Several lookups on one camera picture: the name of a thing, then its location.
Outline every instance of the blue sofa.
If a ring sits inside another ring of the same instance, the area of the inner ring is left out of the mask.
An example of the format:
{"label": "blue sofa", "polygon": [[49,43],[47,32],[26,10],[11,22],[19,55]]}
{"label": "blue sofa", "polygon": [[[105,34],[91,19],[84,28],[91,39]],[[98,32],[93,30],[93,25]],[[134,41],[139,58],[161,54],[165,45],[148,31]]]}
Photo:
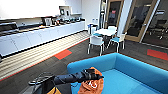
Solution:
{"label": "blue sofa", "polygon": [[[168,71],[119,53],[73,62],[67,70],[71,74],[90,67],[104,76],[102,94],[168,94]],[[77,94],[80,85],[71,87],[72,94]]]}

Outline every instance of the sofa cushion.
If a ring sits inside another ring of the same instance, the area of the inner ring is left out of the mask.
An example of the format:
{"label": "sofa cushion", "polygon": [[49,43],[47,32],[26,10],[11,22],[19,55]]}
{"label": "sofa cushion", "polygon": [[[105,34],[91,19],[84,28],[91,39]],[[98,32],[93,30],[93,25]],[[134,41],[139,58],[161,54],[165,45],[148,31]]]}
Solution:
{"label": "sofa cushion", "polygon": [[79,91],[79,88],[80,88],[80,86],[81,86],[81,83],[71,83],[71,92],[72,92],[72,94],[77,94],[78,93],[78,91]]}
{"label": "sofa cushion", "polygon": [[104,76],[102,94],[162,94],[116,69],[102,74]]}

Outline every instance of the blue chair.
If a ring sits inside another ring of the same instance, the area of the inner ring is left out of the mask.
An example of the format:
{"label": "blue chair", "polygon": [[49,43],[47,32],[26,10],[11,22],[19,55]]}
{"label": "blue chair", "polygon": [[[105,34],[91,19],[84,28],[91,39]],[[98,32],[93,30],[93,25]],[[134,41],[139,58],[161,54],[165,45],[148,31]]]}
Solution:
{"label": "blue chair", "polygon": [[124,38],[125,38],[126,34],[127,34],[127,32],[125,32],[125,34],[121,34],[120,37],[114,37],[114,38],[110,39],[108,46],[107,46],[107,49],[108,49],[111,42],[116,42],[118,44],[117,45],[117,53],[118,53],[118,48],[119,48],[120,42],[123,42],[123,49],[124,49]]}

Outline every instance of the white chair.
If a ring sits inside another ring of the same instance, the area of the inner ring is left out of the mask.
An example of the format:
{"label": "white chair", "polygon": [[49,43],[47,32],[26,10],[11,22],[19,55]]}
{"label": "white chair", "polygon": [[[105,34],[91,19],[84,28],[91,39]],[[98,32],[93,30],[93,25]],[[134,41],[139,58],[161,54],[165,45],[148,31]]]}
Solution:
{"label": "white chair", "polygon": [[101,47],[100,49],[100,56],[102,54],[102,50],[104,51],[104,41],[102,41],[103,38],[102,37],[98,37],[98,36],[90,36],[90,43],[89,43],[89,48],[88,48],[88,54],[90,51],[90,45],[98,45]]}
{"label": "white chair", "polygon": [[117,31],[117,27],[115,27],[115,26],[108,26],[108,30],[115,30],[115,31]]}
{"label": "white chair", "polygon": [[117,44],[118,44],[117,45],[117,53],[118,53],[118,48],[119,48],[120,42],[123,42],[123,49],[124,49],[124,38],[125,38],[126,34],[127,34],[127,32],[125,32],[125,34],[121,34],[120,37],[114,37],[114,38],[110,39],[108,46],[107,46],[107,49],[108,49],[111,42],[117,42]]}
{"label": "white chair", "polygon": [[107,30],[116,31],[115,34],[117,33],[117,27],[115,27],[115,26],[108,26],[108,29],[107,29]]}

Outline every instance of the chair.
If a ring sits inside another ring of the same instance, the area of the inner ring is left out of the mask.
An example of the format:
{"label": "chair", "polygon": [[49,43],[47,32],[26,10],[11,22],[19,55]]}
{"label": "chair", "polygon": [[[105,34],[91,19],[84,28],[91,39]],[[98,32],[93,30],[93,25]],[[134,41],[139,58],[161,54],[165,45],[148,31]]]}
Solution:
{"label": "chair", "polygon": [[89,51],[90,51],[90,45],[98,45],[101,47],[101,50],[100,50],[100,56],[102,54],[102,50],[104,51],[104,41],[102,41],[103,38],[102,37],[97,37],[97,36],[90,36],[90,43],[89,43],[89,48],[88,48],[88,54],[89,54]]}
{"label": "chair", "polygon": [[114,38],[110,39],[108,46],[107,46],[107,49],[108,49],[111,42],[117,42],[117,44],[118,44],[117,45],[117,53],[118,53],[118,48],[119,48],[120,42],[123,42],[123,49],[124,49],[124,38],[125,38],[126,34],[127,34],[127,32],[125,32],[125,34],[121,34],[120,37],[114,37]]}
{"label": "chair", "polygon": [[115,30],[115,31],[117,31],[117,27],[115,27],[115,26],[108,26],[108,30]]}
{"label": "chair", "polygon": [[157,23],[154,27],[153,33],[155,33],[157,31],[159,33],[159,36],[157,36],[157,37],[160,37],[160,39],[163,38],[163,35],[166,31],[165,30],[166,28],[164,27],[166,22],[167,22],[167,20],[157,20]]}
{"label": "chair", "polygon": [[115,27],[115,26],[108,26],[108,30],[113,30],[113,31],[116,31],[116,33],[117,33],[117,27]]}

